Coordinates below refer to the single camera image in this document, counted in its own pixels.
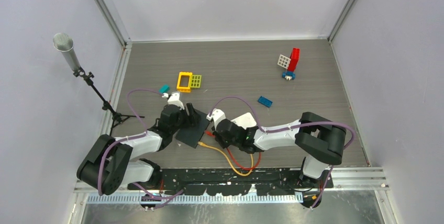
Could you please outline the white square switch box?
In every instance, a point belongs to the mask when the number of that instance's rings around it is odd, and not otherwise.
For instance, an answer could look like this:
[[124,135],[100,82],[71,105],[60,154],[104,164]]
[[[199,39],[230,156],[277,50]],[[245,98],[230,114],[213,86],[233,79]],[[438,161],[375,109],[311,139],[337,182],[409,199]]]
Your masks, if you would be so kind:
[[251,113],[242,114],[231,121],[243,129],[257,126],[257,122]]

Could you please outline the black network switch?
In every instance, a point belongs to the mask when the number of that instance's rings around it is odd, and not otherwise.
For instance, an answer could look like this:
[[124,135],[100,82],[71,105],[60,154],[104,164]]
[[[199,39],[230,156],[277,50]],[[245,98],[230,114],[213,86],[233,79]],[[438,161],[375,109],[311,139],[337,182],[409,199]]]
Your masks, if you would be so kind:
[[190,128],[180,129],[175,136],[177,141],[194,149],[197,148],[198,143],[209,125],[209,121],[206,119],[207,115],[204,112],[196,110],[196,114],[199,115],[197,125]]

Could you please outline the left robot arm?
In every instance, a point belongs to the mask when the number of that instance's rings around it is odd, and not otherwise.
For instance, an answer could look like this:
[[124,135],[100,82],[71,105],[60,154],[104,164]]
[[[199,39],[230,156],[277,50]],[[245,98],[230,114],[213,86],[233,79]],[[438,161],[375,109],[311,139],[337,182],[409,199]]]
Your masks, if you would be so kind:
[[100,195],[111,195],[122,184],[155,189],[162,181],[160,166],[141,156],[165,149],[173,136],[196,145],[207,126],[206,114],[191,103],[185,109],[166,105],[155,124],[139,135],[99,136],[77,169],[76,177]]

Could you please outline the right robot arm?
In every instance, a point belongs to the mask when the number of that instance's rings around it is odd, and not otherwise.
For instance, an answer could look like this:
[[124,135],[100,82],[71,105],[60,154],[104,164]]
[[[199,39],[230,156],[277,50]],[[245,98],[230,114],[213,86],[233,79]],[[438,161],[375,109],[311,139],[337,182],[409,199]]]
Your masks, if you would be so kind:
[[299,182],[313,187],[328,166],[342,163],[347,125],[335,123],[315,113],[305,112],[300,119],[274,127],[260,127],[251,113],[228,119],[215,109],[207,120],[214,123],[213,134],[222,148],[237,147],[248,154],[273,148],[298,146],[304,158]]

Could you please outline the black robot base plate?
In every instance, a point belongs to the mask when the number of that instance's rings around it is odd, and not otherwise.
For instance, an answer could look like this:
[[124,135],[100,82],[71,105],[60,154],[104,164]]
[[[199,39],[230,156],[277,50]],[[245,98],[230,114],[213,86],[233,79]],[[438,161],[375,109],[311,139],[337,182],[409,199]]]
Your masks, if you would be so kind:
[[139,182],[146,190],[159,190],[174,195],[210,196],[246,195],[253,189],[258,196],[290,195],[296,192],[316,193],[322,188],[333,188],[328,170],[319,179],[302,178],[300,169],[261,168],[248,176],[240,176],[231,169],[162,169],[155,171],[148,182]]

